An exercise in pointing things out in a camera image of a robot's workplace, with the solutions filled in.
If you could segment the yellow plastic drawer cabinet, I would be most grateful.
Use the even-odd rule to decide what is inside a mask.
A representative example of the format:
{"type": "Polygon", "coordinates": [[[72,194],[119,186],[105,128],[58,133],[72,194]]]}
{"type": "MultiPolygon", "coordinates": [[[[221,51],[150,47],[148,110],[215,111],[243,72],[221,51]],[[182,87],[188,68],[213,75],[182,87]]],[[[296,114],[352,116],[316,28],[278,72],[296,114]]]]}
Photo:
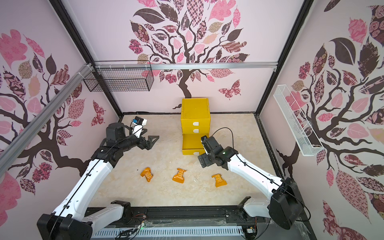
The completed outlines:
{"type": "Polygon", "coordinates": [[[181,127],[183,155],[201,155],[205,152],[201,137],[209,136],[211,113],[209,99],[192,98],[182,100],[181,127]]]}

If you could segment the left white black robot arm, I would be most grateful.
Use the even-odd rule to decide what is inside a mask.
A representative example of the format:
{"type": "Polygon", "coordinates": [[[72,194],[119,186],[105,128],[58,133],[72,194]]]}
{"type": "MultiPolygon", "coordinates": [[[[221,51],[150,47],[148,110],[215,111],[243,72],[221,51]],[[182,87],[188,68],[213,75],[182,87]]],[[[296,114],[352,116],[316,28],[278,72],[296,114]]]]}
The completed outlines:
{"type": "Polygon", "coordinates": [[[129,203],[114,201],[102,210],[86,216],[88,206],[108,174],[124,152],[134,147],[150,150],[159,136],[143,137],[147,120],[135,117],[130,126],[112,123],[106,137],[94,152],[81,179],[51,214],[43,214],[37,227],[44,240],[89,240],[95,233],[120,220],[129,203]]]}

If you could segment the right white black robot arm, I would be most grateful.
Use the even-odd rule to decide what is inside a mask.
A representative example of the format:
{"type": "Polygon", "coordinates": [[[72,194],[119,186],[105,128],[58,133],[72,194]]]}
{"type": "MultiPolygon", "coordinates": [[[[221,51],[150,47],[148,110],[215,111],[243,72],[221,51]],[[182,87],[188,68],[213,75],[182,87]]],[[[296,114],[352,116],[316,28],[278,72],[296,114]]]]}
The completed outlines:
{"type": "Polygon", "coordinates": [[[223,148],[213,136],[203,136],[201,142],[205,150],[198,156],[202,168],[216,164],[241,176],[266,197],[264,200],[247,198],[239,205],[243,212],[249,217],[270,218],[285,230],[292,227],[304,210],[303,198],[294,180],[269,174],[234,148],[223,148]]]}

